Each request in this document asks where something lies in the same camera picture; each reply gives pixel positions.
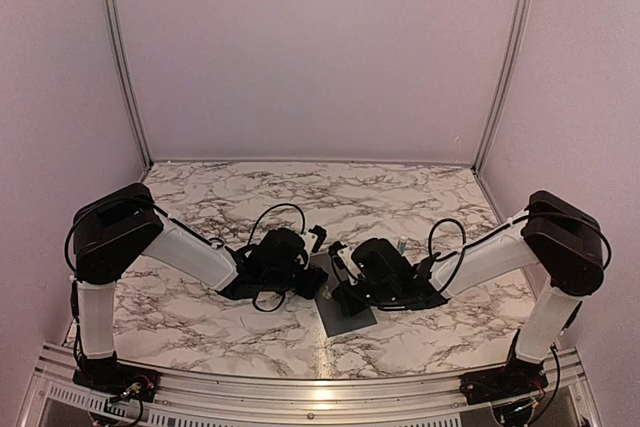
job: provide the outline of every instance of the small bottle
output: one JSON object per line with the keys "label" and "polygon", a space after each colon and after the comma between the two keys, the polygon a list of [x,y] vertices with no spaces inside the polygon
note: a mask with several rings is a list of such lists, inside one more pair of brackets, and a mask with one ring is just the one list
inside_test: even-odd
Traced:
{"label": "small bottle", "polygon": [[406,235],[401,235],[398,239],[398,246],[396,248],[398,249],[398,252],[400,252],[400,255],[404,255],[404,251],[407,248],[408,241],[409,238]]}

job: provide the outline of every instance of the white wall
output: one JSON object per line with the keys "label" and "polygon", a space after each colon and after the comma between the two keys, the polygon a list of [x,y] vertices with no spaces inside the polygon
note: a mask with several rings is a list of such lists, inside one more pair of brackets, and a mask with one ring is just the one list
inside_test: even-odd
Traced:
{"label": "white wall", "polygon": [[604,425],[640,425],[640,0],[533,0],[483,177],[503,214],[544,188],[600,221],[614,260],[565,343]]}
{"label": "white wall", "polygon": [[0,412],[69,325],[74,212],[141,171],[101,0],[0,0]]}
{"label": "white wall", "polygon": [[515,0],[118,0],[155,158],[471,163]]}

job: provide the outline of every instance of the aluminum frame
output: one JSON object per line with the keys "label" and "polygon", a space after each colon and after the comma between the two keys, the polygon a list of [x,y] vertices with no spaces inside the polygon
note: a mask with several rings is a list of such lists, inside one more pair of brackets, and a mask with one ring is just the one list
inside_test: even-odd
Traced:
{"label": "aluminum frame", "polygon": [[[588,416],[591,426],[600,427],[576,350],[564,350],[559,357],[561,386],[568,388],[575,411]],[[211,425],[229,427],[358,424],[409,427],[457,418],[464,412],[486,409],[490,405],[466,404],[465,397],[458,391],[460,375],[465,370],[379,379],[293,380],[146,367],[158,370],[160,380],[155,401],[145,405],[145,420],[141,426],[169,425],[165,424],[166,419],[174,417],[197,418],[201,422],[205,419],[213,422]],[[547,358],[545,369],[550,391],[557,377],[553,357]],[[90,399],[86,402],[89,409],[91,405],[104,405],[103,401],[108,397],[106,394],[91,392],[72,383],[74,370],[75,360],[70,349],[45,344],[17,425],[39,427],[49,398],[62,399],[76,407],[84,406],[84,399]],[[137,412],[135,405],[121,407],[130,417]],[[91,410],[100,412],[100,408]],[[182,424],[174,420],[174,425]]]}
{"label": "aluminum frame", "polygon": [[498,78],[498,84],[496,85],[491,109],[489,111],[489,116],[487,117],[487,123],[485,125],[484,132],[482,133],[482,139],[478,146],[478,152],[476,154],[475,161],[473,162],[472,168],[474,172],[482,172],[482,168],[487,161],[489,151],[493,145],[498,125],[500,123],[500,118],[506,104],[507,94],[509,93],[509,86],[513,77],[518,54],[522,47],[522,40],[524,38],[530,10],[531,0],[516,0],[516,7],[514,9],[513,19],[511,22],[511,31],[509,33],[509,41],[507,43],[507,50],[502,63],[500,77]]}
{"label": "aluminum frame", "polygon": [[122,39],[122,30],[120,28],[120,18],[118,16],[118,7],[116,0],[103,0],[106,13],[107,28],[109,32],[109,39],[111,41],[111,49],[113,51],[114,60],[116,63],[116,72],[118,74],[118,80],[120,88],[122,90],[122,96],[124,98],[127,115],[131,124],[131,130],[133,137],[140,155],[140,159],[145,170],[149,170],[153,165],[151,158],[151,152],[149,150],[149,144],[144,133],[142,125],[142,117],[138,109],[138,102],[133,90],[133,83],[131,81],[131,75],[129,74],[129,66],[124,50],[124,42]]}

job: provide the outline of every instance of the robotic arm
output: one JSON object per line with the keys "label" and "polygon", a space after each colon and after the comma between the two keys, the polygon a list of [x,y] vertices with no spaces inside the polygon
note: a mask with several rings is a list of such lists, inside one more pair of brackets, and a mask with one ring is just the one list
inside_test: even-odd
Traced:
{"label": "robotic arm", "polygon": [[[605,263],[603,241],[608,251]],[[332,293],[347,316],[369,306],[431,309],[511,270],[542,264],[549,280],[516,334],[506,364],[463,376],[461,392],[469,404],[525,394],[536,384],[548,385],[542,366],[549,347],[585,297],[602,285],[611,257],[595,219],[544,191],[533,194],[525,210],[481,239],[458,251],[430,255],[416,265],[386,239],[369,239],[355,250],[336,242],[329,253],[334,266],[347,274]]]}
{"label": "robotic arm", "polygon": [[309,265],[310,255],[326,238],[321,227],[300,235],[286,228],[271,230],[258,245],[234,251],[213,245],[171,218],[139,183],[78,211],[67,251],[71,235],[76,255],[71,304],[78,323],[74,350],[79,366],[74,381],[113,393],[135,384],[136,377],[153,384],[157,375],[119,364],[114,346],[116,282],[139,256],[191,275],[228,299],[253,299],[258,310],[263,310],[256,303],[262,292],[279,293],[281,303],[289,290],[313,299],[327,280],[324,271]]}

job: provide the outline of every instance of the marble tabletop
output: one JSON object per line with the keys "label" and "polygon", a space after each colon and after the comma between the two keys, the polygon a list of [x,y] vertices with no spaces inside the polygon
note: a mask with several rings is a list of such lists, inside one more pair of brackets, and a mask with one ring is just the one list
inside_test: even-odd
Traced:
{"label": "marble tabletop", "polygon": [[[474,239],[496,219],[469,169],[354,163],[170,163],[145,183],[156,202],[232,248],[255,219],[293,202],[307,225],[356,246],[369,237],[409,238],[407,256],[426,253],[429,228],[453,216]],[[295,211],[268,216],[258,230],[298,225]],[[459,242],[455,229],[436,236]],[[230,301],[152,259],[138,259],[118,283],[115,341],[122,359],[221,374],[292,378],[366,378],[478,367],[502,362],[534,299],[521,271],[469,289],[421,312],[375,312],[378,323],[327,338],[315,303],[292,294],[274,313]],[[70,333],[68,341],[73,338]]]}

